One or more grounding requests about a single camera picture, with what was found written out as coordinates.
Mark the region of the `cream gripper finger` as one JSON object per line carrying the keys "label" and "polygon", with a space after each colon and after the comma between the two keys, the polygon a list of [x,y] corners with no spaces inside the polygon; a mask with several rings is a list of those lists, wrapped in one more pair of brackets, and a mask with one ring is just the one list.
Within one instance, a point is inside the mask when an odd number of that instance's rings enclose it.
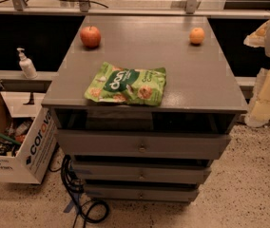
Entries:
{"label": "cream gripper finger", "polygon": [[270,69],[262,68],[258,73],[244,121],[250,127],[270,121]]}
{"label": "cream gripper finger", "polygon": [[266,21],[261,26],[259,26],[250,35],[247,35],[243,41],[246,46],[252,48],[263,48],[265,46],[265,35],[267,31],[269,22]]}

